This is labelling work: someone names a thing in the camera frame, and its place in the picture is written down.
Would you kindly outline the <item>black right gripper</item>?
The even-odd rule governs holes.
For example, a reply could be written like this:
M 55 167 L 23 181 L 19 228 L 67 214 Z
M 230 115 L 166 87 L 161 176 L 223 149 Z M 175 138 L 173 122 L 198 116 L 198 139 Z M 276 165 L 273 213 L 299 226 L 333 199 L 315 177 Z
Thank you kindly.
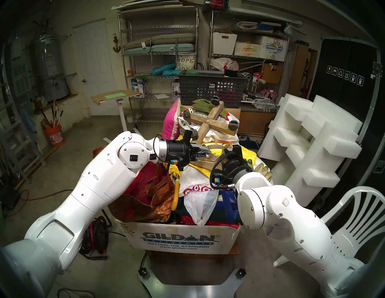
M 233 145 L 232 149 L 223 149 L 219 164 L 217 165 L 217 188 L 232 188 L 231 184 L 235 184 L 235 176 L 246 170 L 251 172 L 253 169 L 253 160 L 243 153 L 242 146 Z

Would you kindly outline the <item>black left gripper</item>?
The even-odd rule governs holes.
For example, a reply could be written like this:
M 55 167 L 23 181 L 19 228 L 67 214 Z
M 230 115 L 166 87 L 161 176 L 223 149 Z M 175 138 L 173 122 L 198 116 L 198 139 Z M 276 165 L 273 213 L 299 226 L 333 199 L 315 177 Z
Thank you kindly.
M 166 162 L 177 166 L 179 171 L 183 171 L 191 161 L 198 159 L 210 159 L 210 149 L 202 144 L 191 145 L 190 140 L 193 135 L 191 130 L 186 130 L 182 140 L 166 140 Z

